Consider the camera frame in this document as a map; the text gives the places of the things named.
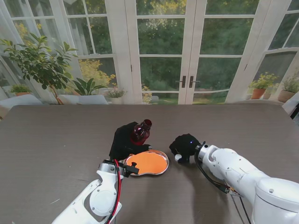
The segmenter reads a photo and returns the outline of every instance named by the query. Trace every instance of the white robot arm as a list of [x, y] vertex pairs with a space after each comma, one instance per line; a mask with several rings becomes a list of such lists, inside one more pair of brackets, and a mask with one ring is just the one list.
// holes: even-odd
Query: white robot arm
[[[120, 164], [120, 180], [131, 173], [138, 173], [135, 165]], [[118, 196], [115, 184], [119, 181], [114, 163], [103, 161], [97, 174], [101, 180], [91, 182], [52, 224], [109, 224], [115, 218], [121, 203], [115, 207]]]
[[254, 224], [299, 224], [299, 184], [271, 178], [232, 149], [203, 144], [195, 154], [253, 206]]

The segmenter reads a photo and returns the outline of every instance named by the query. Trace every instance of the gray table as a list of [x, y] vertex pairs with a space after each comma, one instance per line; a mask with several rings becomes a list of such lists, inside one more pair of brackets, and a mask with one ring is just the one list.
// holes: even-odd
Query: gray table
[[[183, 133], [232, 148], [268, 175], [299, 182], [299, 129], [278, 105], [16, 106], [0, 122], [0, 223], [51, 223], [98, 178], [116, 128], [144, 118], [153, 122], [147, 143], [166, 152], [171, 164], [161, 176], [125, 179], [118, 224], [242, 223], [232, 198], [193, 160], [189, 166], [174, 162], [168, 146]], [[247, 223], [238, 198], [236, 204]]]

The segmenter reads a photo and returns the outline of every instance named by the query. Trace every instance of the door handle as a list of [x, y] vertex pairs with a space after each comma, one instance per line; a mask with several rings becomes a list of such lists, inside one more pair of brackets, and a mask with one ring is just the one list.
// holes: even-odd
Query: door handle
[[192, 84], [193, 84], [193, 83], [200, 83], [200, 81], [196, 81], [196, 80], [193, 81], [193, 79], [194, 79], [194, 76], [191, 76], [191, 77], [190, 77], [189, 88], [192, 88]]
[[182, 83], [182, 88], [185, 88], [185, 84], [186, 84], [186, 76], [183, 76], [183, 80], [176, 80], [177, 83]]

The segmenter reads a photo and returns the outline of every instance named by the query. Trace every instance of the window pane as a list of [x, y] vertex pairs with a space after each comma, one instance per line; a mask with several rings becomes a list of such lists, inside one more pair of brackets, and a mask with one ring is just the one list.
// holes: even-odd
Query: window pane
[[184, 19], [138, 19], [140, 54], [182, 54]]
[[181, 58], [177, 57], [141, 57], [141, 82], [147, 90], [179, 90]]
[[299, 1], [298, 0], [292, 0], [290, 3], [290, 6], [288, 8], [288, 11], [297, 10], [299, 9]]
[[297, 23], [285, 47], [299, 47], [299, 23]]
[[136, 0], [137, 15], [183, 15], [186, 0]]
[[15, 81], [11, 78], [9, 72], [0, 61], [0, 87], [3, 89], [8, 98], [14, 96], [14, 94], [10, 92], [10, 89], [15, 84]]
[[28, 36], [29, 33], [33, 33], [38, 36], [32, 20], [15, 20], [14, 25], [25, 44], [30, 43], [30, 41], [25, 40], [25, 37]]
[[291, 30], [293, 29], [297, 19], [299, 18], [299, 14], [286, 14], [284, 19], [282, 20], [277, 33], [275, 34], [272, 43], [269, 47], [269, 50], [282, 48], [286, 39], [288, 38]]
[[205, 19], [200, 53], [242, 55], [253, 19]]
[[25, 1], [4, 0], [11, 17], [30, 16], [29, 9]]
[[105, 14], [105, 0], [85, 0], [88, 14]]
[[193, 96], [193, 105], [204, 104], [223, 104], [225, 103], [228, 91], [214, 93], [195, 93]]
[[93, 35], [95, 52], [99, 54], [112, 54], [107, 17], [89, 18]]
[[70, 18], [69, 24], [78, 55], [93, 54], [86, 18]]
[[113, 58], [80, 59], [79, 64], [85, 81], [94, 78], [96, 85], [117, 86]]
[[229, 89], [239, 67], [240, 58], [200, 58], [195, 91]]
[[34, 16], [53, 15], [49, 0], [29, 0]]
[[36, 20], [37, 28], [41, 35], [47, 37], [48, 46], [51, 49], [60, 49], [62, 45], [58, 29], [54, 19]]
[[142, 101], [152, 105], [177, 105], [178, 93], [143, 93]]
[[64, 0], [64, 7], [67, 15], [85, 14], [82, 0]]
[[255, 14], [259, 0], [208, 0], [206, 14]]
[[267, 72], [268, 74], [278, 76], [278, 79], [276, 79], [274, 83], [280, 83], [295, 55], [296, 52], [294, 51], [267, 54], [253, 80], [258, 80], [261, 74], [265, 75]]

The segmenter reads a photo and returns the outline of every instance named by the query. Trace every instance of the white cushion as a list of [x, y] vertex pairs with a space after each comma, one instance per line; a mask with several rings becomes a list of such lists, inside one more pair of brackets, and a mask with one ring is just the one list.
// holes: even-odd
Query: white cushion
[[0, 117], [4, 117], [16, 105], [43, 105], [35, 96], [26, 94], [0, 101]]
[[290, 98], [288, 101], [285, 102], [285, 104], [282, 105], [282, 108], [291, 115], [299, 103], [299, 92], [297, 92], [292, 98]]
[[92, 96], [72, 96], [72, 95], [59, 95], [58, 98], [64, 105], [107, 105], [103, 95]]

